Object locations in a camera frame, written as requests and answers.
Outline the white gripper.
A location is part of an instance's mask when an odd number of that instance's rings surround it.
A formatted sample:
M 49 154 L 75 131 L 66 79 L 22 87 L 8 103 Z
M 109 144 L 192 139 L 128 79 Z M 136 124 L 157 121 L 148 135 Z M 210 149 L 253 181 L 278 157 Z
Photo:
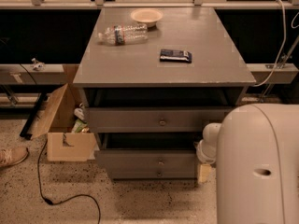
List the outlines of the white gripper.
M 201 162 L 197 167 L 197 180 L 206 183 L 211 172 L 210 164 L 216 162 L 216 144 L 202 139 L 196 146 L 196 155 Z

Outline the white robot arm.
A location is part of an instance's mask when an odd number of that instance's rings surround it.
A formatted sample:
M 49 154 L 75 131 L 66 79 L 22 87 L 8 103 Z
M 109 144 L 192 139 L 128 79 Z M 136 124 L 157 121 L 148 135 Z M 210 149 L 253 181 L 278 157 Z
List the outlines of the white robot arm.
M 299 224 L 299 105 L 240 106 L 196 154 L 199 178 L 216 166 L 217 224 Z

